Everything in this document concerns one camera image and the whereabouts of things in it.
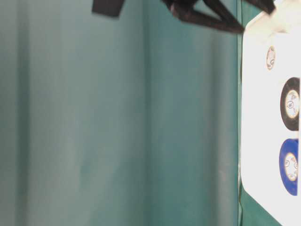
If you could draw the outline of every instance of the tape roll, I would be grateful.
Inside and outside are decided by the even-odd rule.
[[[282,121],[292,131],[299,130],[300,79],[290,78],[281,93],[280,110]]]
[[[287,139],[281,146],[279,168],[282,182],[291,195],[297,195],[298,139]]]

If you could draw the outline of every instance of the black tape roll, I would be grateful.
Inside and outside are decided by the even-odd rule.
[[[292,131],[299,130],[300,79],[290,78],[285,83],[280,100],[282,121]]]

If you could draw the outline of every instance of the blue tape roll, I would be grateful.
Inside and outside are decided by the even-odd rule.
[[[287,139],[281,146],[279,168],[282,182],[291,195],[297,195],[298,139]]]

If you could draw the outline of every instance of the label on roll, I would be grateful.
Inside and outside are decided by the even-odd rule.
[[[299,113],[299,95],[296,90],[292,89],[285,98],[285,110],[288,117],[295,118]]]
[[[288,153],[285,157],[285,173],[290,181],[295,181],[298,177],[298,162],[293,153]]]

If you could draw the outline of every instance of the teal curtain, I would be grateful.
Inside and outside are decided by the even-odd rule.
[[[237,225],[236,35],[91,5],[0,2],[1,225]]]

